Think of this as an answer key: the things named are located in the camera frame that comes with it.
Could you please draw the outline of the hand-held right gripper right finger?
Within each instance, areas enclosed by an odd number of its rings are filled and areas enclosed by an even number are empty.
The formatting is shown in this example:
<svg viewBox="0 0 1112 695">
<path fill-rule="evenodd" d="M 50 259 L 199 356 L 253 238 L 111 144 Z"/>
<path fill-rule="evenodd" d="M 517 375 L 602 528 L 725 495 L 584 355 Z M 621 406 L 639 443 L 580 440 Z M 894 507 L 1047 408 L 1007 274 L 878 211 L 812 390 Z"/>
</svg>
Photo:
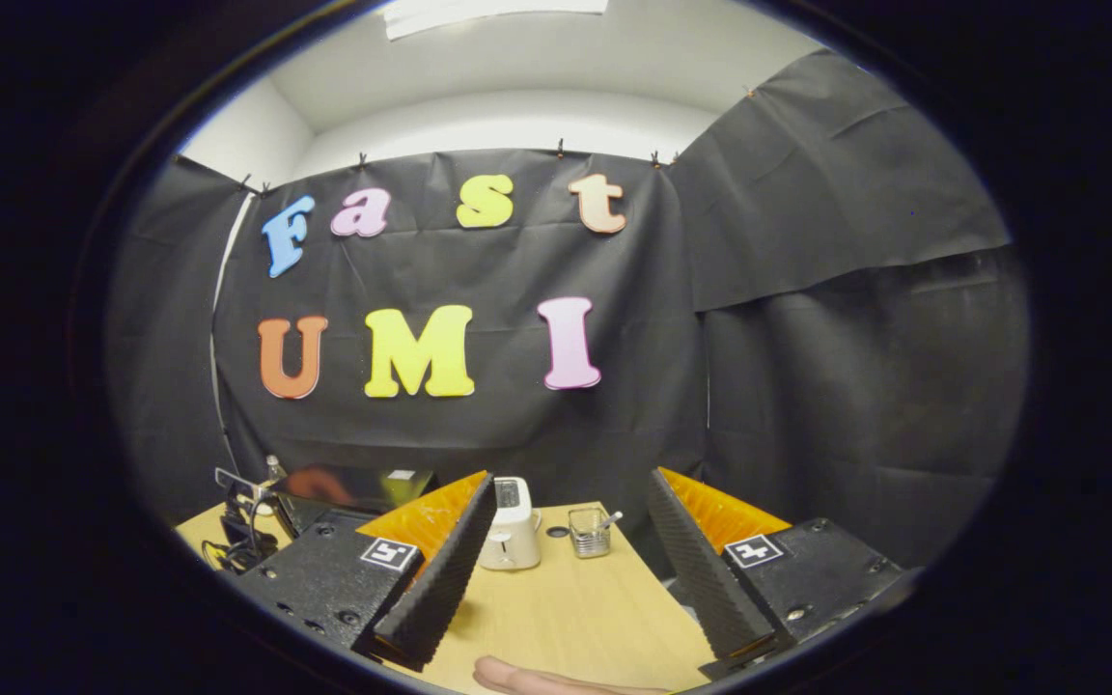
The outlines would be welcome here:
<svg viewBox="0 0 1112 695">
<path fill-rule="evenodd" d="M 666 467 L 648 509 L 713 653 L 709 681 L 884 610 L 921 575 L 828 517 L 788 522 Z"/>
</svg>

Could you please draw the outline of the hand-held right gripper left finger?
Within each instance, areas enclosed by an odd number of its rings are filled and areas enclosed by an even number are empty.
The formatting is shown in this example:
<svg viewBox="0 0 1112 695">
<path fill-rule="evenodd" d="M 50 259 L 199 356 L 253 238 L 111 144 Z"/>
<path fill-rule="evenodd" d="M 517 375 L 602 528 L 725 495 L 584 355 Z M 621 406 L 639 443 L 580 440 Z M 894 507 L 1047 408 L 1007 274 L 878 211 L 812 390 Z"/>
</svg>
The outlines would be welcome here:
<svg viewBox="0 0 1112 695">
<path fill-rule="evenodd" d="M 490 471 L 370 520 L 322 512 L 235 588 L 332 651 L 420 672 L 459 610 L 495 514 Z"/>
</svg>

